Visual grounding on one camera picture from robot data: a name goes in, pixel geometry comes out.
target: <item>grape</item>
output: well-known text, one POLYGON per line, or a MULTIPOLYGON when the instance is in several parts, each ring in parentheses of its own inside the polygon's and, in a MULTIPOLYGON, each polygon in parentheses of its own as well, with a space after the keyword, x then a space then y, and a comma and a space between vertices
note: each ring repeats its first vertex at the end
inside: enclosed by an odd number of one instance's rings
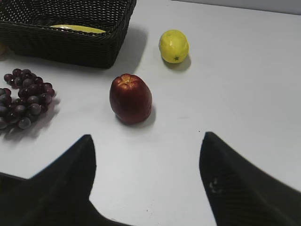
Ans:
POLYGON ((11 86, 11 87, 15 87, 15 79, 12 78, 11 80, 8 81, 8 84, 11 86))
POLYGON ((38 95, 40 94, 40 89, 39 89, 39 86, 37 84, 32 84, 30 85, 29 89, 31 90, 31 93, 33 95, 38 95))
POLYGON ((37 96, 30 96, 28 99, 27 99, 27 102, 29 104, 38 104, 40 101, 40 99, 37 97, 37 96))
POLYGON ((26 101, 25 97, 22 97, 22 98, 15 99, 12 103, 15 105, 24 105, 25 106, 27 101, 26 101))
POLYGON ((3 94, 6 94, 5 90, 0 88, 0 96, 3 95, 3 94))
POLYGON ((30 97, 31 95, 32 95, 32 90, 30 90, 28 87, 24 88, 24 89, 21 89, 18 92, 19 97, 30 97))
POLYGON ((25 114, 25 117, 29 118, 32 123, 36 122, 39 119, 37 115, 30 114, 30 112, 27 112, 25 114))
POLYGON ((0 102, 2 102, 5 105, 8 105, 11 103, 11 96, 7 94, 3 94, 0 96, 0 102))
POLYGON ((51 103, 52 97, 48 93, 43 93, 43 94, 40 95, 40 100, 41 100, 41 103, 48 105, 48 104, 51 103))
POLYGON ((4 81, 9 82, 13 78, 12 74, 6 74, 4 75, 4 81))
POLYGON ((23 86, 23 82, 22 82, 21 78, 17 77, 15 79, 15 86, 18 87, 18 88, 23 86))
POLYGON ((42 93, 45 93, 45 90, 44 90, 44 84, 43 83, 40 83, 38 84, 38 87, 39 87, 39 92, 42 94, 42 93))
POLYGON ((36 77, 35 79, 34 79, 34 83, 35 84, 42 84, 43 83, 43 79, 41 78, 41 77, 36 77))
POLYGON ((8 106, 8 110, 9 110, 9 111, 13 111, 16 107, 17 107, 16 104, 11 103, 11 104, 8 106))
POLYGON ((5 90, 5 92, 6 92, 7 95, 9 95, 9 96, 11 95, 10 89, 8 89, 8 88, 3 88, 3 89, 5 90))
POLYGON ((29 70, 29 69, 23 69, 22 72, 23 73, 31 73, 31 70, 29 70))
POLYGON ((0 129, 5 129, 8 124, 5 122, 3 117, 0 117, 0 129))
POLYGON ((44 83, 44 90, 47 90, 47 89, 49 89, 49 88, 52 88, 52 84, 49 83, 49 82, 45 82, 45 83, 44 83))
POLYGON ((40 107, 41 107, 41 113, 46 113, 48 111, 47 105, 40 105, 40 107))
POLYGON ((22 118, 19 123, 18 123, 18 126, 21 128, 21 129, 27 129, 28 127, 30 127, 30 119, 29 118, 22 118))
POLYGON ((24 105, 18 105, 15 107, 15 115, 23 115, 26 112, 26 107, 24 105))
POLYGON ((9 112, 5 116, 5 121, 10 123, 10 124, 14 124, 14 123, 19 121, 19 117, 17 115, 15 115, 15 113, 9 112))
POLYGON ((33 79, 33 75, 31 73, 24 74, 22 80, 25 81, 26 79, 33 79))
POLYGON ((4 106, 0 106, 0 116, 3 117, 7 114, 8 109, 4 106))
POLYGON ((38 104, 32 104, 29 106, 28 109, 29 109, 30 113, 33 115, 38 115, 41 112, 41 107, 38 104))
POLYGON ((25 76, 26 74, 29 74, 29 73, 31 73, 30 70, 24 69, 24 70, 21 71, 20 77, 23 78, 23 76, 25 76))
POLYGON ((19 77, 21 75, 21 72, 22 72, 21 69, 16 68, 13 70, 13 76, 19 77))
POLYGON ((55 91, 53 90, 53 88, 47 89, 46 93, 50 94, 52 97, 55 95, 55 91))
POLYGON ((33 80, 31 80, 31 79, 25 79, 23 82, 24 87, 29 87, 32 84, 33 84, 33 80))
POLYGON ((22 97, 20 105, 24 105, 25 106, 26 104, 27 104, 27 99, 25 97, 22 97))

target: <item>yellow lemon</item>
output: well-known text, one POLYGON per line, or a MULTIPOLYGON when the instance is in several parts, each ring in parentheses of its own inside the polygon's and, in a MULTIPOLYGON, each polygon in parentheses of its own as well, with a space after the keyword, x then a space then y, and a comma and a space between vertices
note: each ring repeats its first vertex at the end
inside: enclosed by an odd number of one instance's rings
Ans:
POLYGON ((181 63, 189 53, 186 36, 178 30, 164 32, 159 47, 162 58, 173 64, 181 63))
POLYGON ((0 41, 0 55, 2 55, 6 50, 6 45, 0 41))
POLYGON ((59 25, 53 25, 52 27, 57 28, 64 28, 64 29, 71 29, 75 31, 81 31, 81 32, 92 32, 92 33, 104 33, 104 30, 93 28, 93 27, 85 27, 85 26, 79 26, 79 25, 68 25, 68 24, 59 24, 59 25))

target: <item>white table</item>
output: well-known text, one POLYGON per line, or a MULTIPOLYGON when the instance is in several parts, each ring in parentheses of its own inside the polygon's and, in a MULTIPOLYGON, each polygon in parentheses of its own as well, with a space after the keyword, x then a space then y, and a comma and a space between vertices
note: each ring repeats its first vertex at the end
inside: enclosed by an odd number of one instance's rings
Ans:
POLYGON ((0 171, 29 178, 84 134, 97 175, 92 203, 110 219, 139 226, 214 226, 198 158, 205 131, 301 189, 301 17, 169 0, 139 0, 109 70, 11 56, 0 72, 29 68, 53 83, 60 103, 23 135, 1 135, 0 171), (161 34, 176 28, 190 60, 169 68, 161 34), (110 108, 112 80, 134 73, 154 111, 126 127, 110 108))

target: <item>wicker basket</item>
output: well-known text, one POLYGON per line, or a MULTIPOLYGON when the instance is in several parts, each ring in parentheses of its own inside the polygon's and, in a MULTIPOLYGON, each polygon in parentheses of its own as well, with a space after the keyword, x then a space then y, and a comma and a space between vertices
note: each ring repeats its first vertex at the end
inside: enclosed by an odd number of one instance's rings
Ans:
POLYGON ((16 54, 91 67, 111 67, 136 0, 0 0, 0 40, 16 54), (95 34, 56 24, 105 30, 95 34))

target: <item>apple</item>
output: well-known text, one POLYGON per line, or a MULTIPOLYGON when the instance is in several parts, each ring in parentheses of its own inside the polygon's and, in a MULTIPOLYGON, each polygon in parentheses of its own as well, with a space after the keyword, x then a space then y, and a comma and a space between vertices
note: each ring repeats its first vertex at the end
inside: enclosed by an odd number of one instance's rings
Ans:
POLYGON ((123 74, 112 82, 111 108, 125 124, 146 120, 151 114, 151 103, 151 91, 138 76, 123 74))

